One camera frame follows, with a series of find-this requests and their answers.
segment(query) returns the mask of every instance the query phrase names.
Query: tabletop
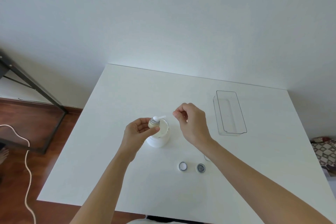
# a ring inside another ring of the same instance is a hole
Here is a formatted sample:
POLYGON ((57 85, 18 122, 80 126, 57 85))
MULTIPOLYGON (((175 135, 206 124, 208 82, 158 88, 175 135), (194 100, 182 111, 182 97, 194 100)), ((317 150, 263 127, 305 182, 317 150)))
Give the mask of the tabletop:
POLYGON ((117 211, 206 223, 262 223, 216 166, 187 142, 172 112, 192 102, 211 136, 251 167, 336 222, 336 200, 286 90, 107 65, 38 200, 82 205, 139 117, 166 115, 168 143, 145 143, 129 165, 117 211), (247 133, 220 135, 213 98, 237 93, 247 133), (186 162, 185 172, 178 170, 186 162), (195 169, 203 163, 202 174, 195 169))

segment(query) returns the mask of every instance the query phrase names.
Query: transparent rectangular box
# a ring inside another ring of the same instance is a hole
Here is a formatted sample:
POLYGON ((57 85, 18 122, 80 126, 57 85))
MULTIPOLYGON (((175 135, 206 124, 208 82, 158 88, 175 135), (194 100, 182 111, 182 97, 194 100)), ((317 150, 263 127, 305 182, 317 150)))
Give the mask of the transparent rectangular box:
POLYGON ((220 135, 238 136, 247 133, 236 92, 217 90, 213 98, 213 104, 220 135))

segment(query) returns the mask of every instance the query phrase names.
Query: person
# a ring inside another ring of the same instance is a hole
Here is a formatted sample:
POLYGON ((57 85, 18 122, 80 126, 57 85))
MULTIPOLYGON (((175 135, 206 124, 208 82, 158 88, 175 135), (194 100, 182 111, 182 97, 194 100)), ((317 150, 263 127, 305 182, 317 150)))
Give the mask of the person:
MULTIPOLYGON (((279 184, 235 157, 210 136, 205 112, 183 103, 173 115, 184 138, 207 156, 266 224, 332 224, 317 210, 279 184)), ((71 224, 110 224, 124 175, 147 137, 159 128, 148 128, 150 118, 139 118, 125 128, 120 148, 71 224)), ((143 219, 142 223, 151 222, 143 219)))

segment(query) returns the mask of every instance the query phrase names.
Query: cable on floor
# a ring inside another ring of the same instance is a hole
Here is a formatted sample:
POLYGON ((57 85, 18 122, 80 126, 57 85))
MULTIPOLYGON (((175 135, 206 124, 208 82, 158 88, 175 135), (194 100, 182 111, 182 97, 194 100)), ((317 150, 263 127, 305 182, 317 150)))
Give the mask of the cable on floor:
MULTIPOLYGON (((11 129, 13 130, 13 132, 15 133, 15 135, 17 135, 17 136, 20 137, 21 139, 27 141, 27 143, 28 143, 28 147, 30 146, 30 141, 29 141, 28 139, 22 137, 22 136, 19 136, 18 133, 15 131, 15 129, 14 129, 12 126, 7 125, 7 124, 0 125, 0 127, 2 127, 2 126, 6 126, 6 127, 11 128, 11 129)), ((33 219, 34 219, 34 224, 36 224, 36 216, 35 216, 35 213, 33 212, 33 210, 32 210, 32 209, 28 206, 28 204, 27 204, 27 196, 28 196, 28 193, 29 193, 30 185, 31 185, 31 183, 32 183, 32 173, 31 173, 30 169, 29 169, 28 166, 27 166, 27 155, 28 155, 28 151, 29 151, 29 150, 27 150, 27 152, 26 152, 26 156, 25 156, 25 158, 24 158, 24 164, 25 164, 25 166, 26 166, 27 171, 29 172, 29 176, 30 176, 30 178, 29 178, 29 185, 28 185, 28 189, 27 189, 27 192, 26 192, 26 196, 24 197, 24 205, 26 206, 26 208, 28 209, 28 211, 31 212, 31 214, 32 214, 32 216, 33 216, 33 219)))

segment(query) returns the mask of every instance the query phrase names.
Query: black metal rack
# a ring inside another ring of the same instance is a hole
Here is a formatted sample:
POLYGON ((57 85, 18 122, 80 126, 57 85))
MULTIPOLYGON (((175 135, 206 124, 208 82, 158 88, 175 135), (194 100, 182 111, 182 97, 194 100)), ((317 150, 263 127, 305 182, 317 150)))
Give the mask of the black metal rack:
POLYGON ((19 147, 19 148, 22 148, 22 149, 25 149, 25 150, 31 150, 31 151, 34 151, 34 152, 37 152, 37 153, 45 154, 51 140, 53 139, 58 127, 60 126, 64 116, 68 113, 68 111, 63 106, 61 106, 54 98, 52 98, 50 96, 50 94, 47 93, 46 90, 44 90, 41 86, 39 86, 37 82, 35 82, 32 78, 29 78, 29 76, 17 64, 15 64, 15 62, 12 61, 11 58, 8 57, 6 55, 6 53, 3 50, 0 49, 0 79, 2 77, 7 78, 7 79, 12 80, 14 82, 17 82, 21 85, 24 85, 26 87, 29 87, 29 88, 32 88, 32 89, 36 90, 44 98, 49 100, 53 105, 55 105, 57 108, 59 108, 61 111, 63 111, 63 114, 62 114, 60 120, 58 121, 57 125, 53 129, 52 133, 47 137, 47 139, 46 139, 46 141, 45 141, 45 143, 42 147, 39 147, 39 148, 28 147, 28 146, 25 146, 23 144, 19 144, 19 143, 10 141, 10 140, 6 140, 4 138, 0 138, 0 142, 4 143, 6 145, 11 145, 11 146, 19 147), (5 74, 9 70, 11 70, 13 73, 15 73, 18 77, 20 77, 28 85, 26 85, 22 82, 19 82, 19 81, 13 79, 13 78, 9 78, 9 77, 5 76, 5 74))

